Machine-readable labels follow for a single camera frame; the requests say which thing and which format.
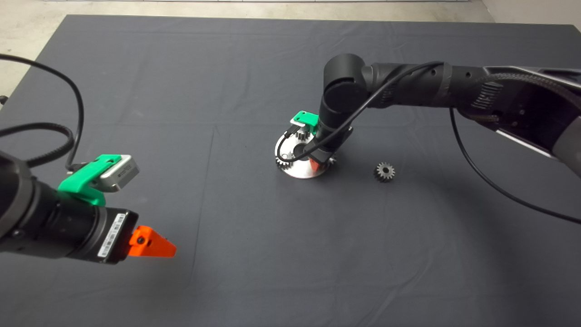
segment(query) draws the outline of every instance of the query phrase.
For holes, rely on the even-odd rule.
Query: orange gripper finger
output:
[[[150,227],[138,226],[129,240],[129,255],[132,257],[173,258],[175,245]]]

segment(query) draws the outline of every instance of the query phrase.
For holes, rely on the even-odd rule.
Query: cable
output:
[[[296,157],[294,157],[292,159],[285,159],[285,158],[281,157],[282,143],[284,143],[284,141],[292,135],[292,133],[289,133],[289,130],[287,130],[285,132],[285,134],[284,134],[284,138],[278,144],[278,148],[277,148],[277,158],[280,161],[282,161],[282,162],[295,162],[295,161],[298,161],[298,160],[301,160],[301,159],[305,158],[306,156],[308,156],[311,153],[313,153],[315,150],[317,150],[320,147],[322,147],[323,145],[329,143],[343,129],[349,127],[351,125],[351,123],[355,120],[355,118],[357,118],[359,115],[361,115],[361,113],[363,112],[363,110],[365,110],[367,108],[367,106],[373,100],[375,100],[375,98],[377,96],[379,96],[379,94],[381,94],[386,88],[388,88],[388,87],[390,87],[390,86],[398,83],[402,78],[408,76],[409,74],[411,74],[413,72],[416,72],[416,71],[421,70],[421,69],[433,68],[435,66],[440,66],[440,65],[443,65],[443,64],[444,64],[444,62],[441,62],[441,61],[432,61],[432,62],[423,63],[421,65],[414,66],[414,67],[406,70],[405,72],[398,74],[394,78],[388,80],[379,89],[377,89],[376,92],[374,92],[373,94],[371,94],[371,96],[369,98],[367,98],[367,100],[365,100],[365,102],[363,102],[363,104],[361,104],[361,106],[359,106],[359,108],[357,108],[357,110],[355,110],[351,114],[351,116],[349,116],[347,118],[347,120],[345,120],[336,130],[334,130],[331,134],[329,134],[329,136],[327,136],[326,138],[323,138],[323,140],[321,140],[319,143],[317,143],[314,147],[310,148],[309,150],[303,152],[302,154],[300,154],[300,155],[298,155],[298,156],[296,156]]]
[[[478,174],[478,176],[480,176],[480,178],[482,178],[486,183],[488,183],[488,185],[492,186],[493,189],[497,190],[502,195],[504,195],[507,198],[509,198],[509,199],[517,202],[518,204],[522,204],[525,207],[528,207],[528,208],[533,209],[535,211],[539,211],[539,212],[541,212],[543,214],[546,214],[546,215],[549,215],[549,216],[561,218],[561,219],[564,219],[566,221],[570,221],[570,222],[574,222],[574,223],[581,224],[581,219],[579,219],[579,218],[575,218],[575,217],[571,217],[571,216],[568,216],[568,215],[560,214],[558,212],[554,212],[554,211],[551,211],[549,209],[545,209],[545,208],[539,207],[537,205],[531,204],[529,202],[526,202],[525,200],[522,200],[522,199],[520,199],[520,198],[512,195],[508,191],[505,191],[503,188],[501,188],[500,186],[496,185],[492,180],[490,180],[476,166],[476,164],[474,164],[474,161],[472,161],[472,159],[470,158],[470,156],[466,152],[466,148],[464,148],[464,144],[462,143],[462,139],[460,138],[460,134],[458,132],[458,126],[456,126],[456,117],[454,116],[454,109],[453,108],[450,108],[450,121],[452,122],[452,129],[454,130],[454,136],[456,137],[456,141],[458,142],[458,146],[460,147],[460,151],[462,152],[462,155],[464,156],[464,158],[466,159],[466,161],[468,162],[468,164],[470,165],[470,167],[472,167],[472,169],[476,172],[476,174]]]
[[[46,72],[49,72],[49,73],[59,77],[60,79],[65,81],[73,89],[75,99],[77,100],[77,109],[78,109],[77,131],[76,131],[75,136],[74,136],[74,143],[73,143],[72,149],[70,149],[70,152],[69,152],[69,157],[67,158],[67,161],[64,164],[64,166],[67,170],[72,171],[73,170],[74,156],[77,153],[78,144],[81,141],[81,135],[83,133],[83,125],[85,123],[85,106],[83,105],[83,98],[81,97],[81,91],[79,91],[77,85],[73,82],[73,80],[70,79],[69,77],[67,77],[65,74],[59,72],[58,70],[56,70],[54,68],[43,65],[39,62],[32,61],[32,60],[26,59],[26,58],[21,58],[18,56],[6,55],[6,54],[0,54],[0,60],[23,63],[25,65],[30,65],[32,67],[42,69]],[[51,152],[49,152],[45,155],[42,155],[40,157],[49,155],[52,152],[54,152],[54,151],[51,151]]]
[[[25,130],[37,130],[37,129],[57,131],[65,135],[67,137],[67,141],[60,147],[50,152],[26,160],[26,164],[28,165],[28,167],[32,168],[43,165],[50,161],[57,160],[58,158],[66,155],[71,150],[71,148],[73,148],[74,145],[73,132],[67,127],[55,123],[30,123],[9,127],[6,129],[1,129],[0,137],[15,134]]]

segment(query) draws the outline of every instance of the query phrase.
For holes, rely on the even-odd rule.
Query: white sticker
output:
[[[113,243],[115,243],[115,239],[117,238],[117,234],[119,234],[119,230],[121,230],[124,220],[125,214],[117,214],[111,228],[109,229],[109,233],[107,233],[107,237],[105,237],[103,245],[101,245],[97,257],[106,258],[109,255],[109,251],[111,250],[111,247],[113,247]]]

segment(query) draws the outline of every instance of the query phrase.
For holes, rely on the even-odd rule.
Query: circular metal base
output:
[[[275,159],[277,156],[278,144],[280,144],[280,142],[282,142],[283,138],[284,138],[284,135],[278,139],[276,145],[274,146]],[[301,146],[301,144],[307,144],[313,138],[314,138],[314,136],[310,133],[306,138],[304,138],[304,140],[301,140],[300,138],[297,137],[296,134],[293,134],[291,137],[287,138],[284,141],[284,143],[282,144],[281,153],[282,154],[293,154],[293,153],[295,153],[295,147],[297,145]],[[321,165],[319,167],[319,169],[317,169],[315,171],[311,167],[311,163],[308,159],[306,159],[305,161],[302,161],[302,160],[295,161],[287,168],[282,168],[280,165],[278,165],[278,167],[280,168],[280,170],[285,172],[287,175],[290,175],[294,178],[301,178],[301,179],[313,178],[313,177],[320,176],[321,174],[326,172],[327,169],[329,169],[329,165]]]

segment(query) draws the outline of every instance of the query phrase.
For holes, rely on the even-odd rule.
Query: dark gray tablecloth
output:
[[[273,147],[316,112],[322,70],[368,63],[581,67],[572,26],[68,16],[38,58],[83,93],[77,161],[133,154],[112,207],[138,212],[174,259],[116,266],[0,255],[2,326],[578,326],[581,228],[504,198],[471,171],[445,109],[369,110],[333,172],[296,180]],[[74,127],[61,81],[28,72],[0,127]],[[564,165],[464,119],[481,168],[519,196],[581,215]],[[62,138],[0,141],[27,158]],[[372,177],[380,161],[397,178]],[[64,159],[34,169],[53,186]]]

